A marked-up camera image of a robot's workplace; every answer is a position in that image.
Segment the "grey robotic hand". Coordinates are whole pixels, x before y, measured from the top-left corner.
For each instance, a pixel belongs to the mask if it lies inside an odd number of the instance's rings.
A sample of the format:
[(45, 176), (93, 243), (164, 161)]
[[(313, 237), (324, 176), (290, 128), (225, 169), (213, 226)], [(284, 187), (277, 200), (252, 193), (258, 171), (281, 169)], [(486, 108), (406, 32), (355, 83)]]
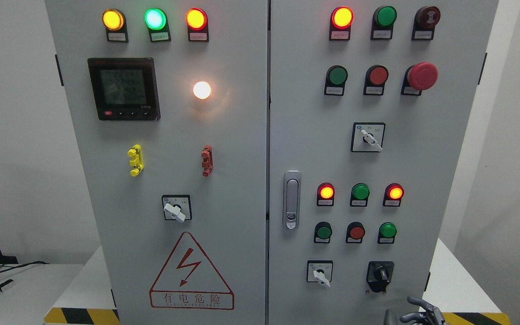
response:
[(449, 323), (445, 320), (441, 310), (427, 301), (409, 296), (407, 297), (407, 302), (409, 304), (421, 307), (423, 311), (408, 313), (399, 317), (398, 319), (390, 309), (387, 309), (385, 311), (383, 324), (399, 325), (399, 323), (411, 323), (413, 325), (449, 325)]

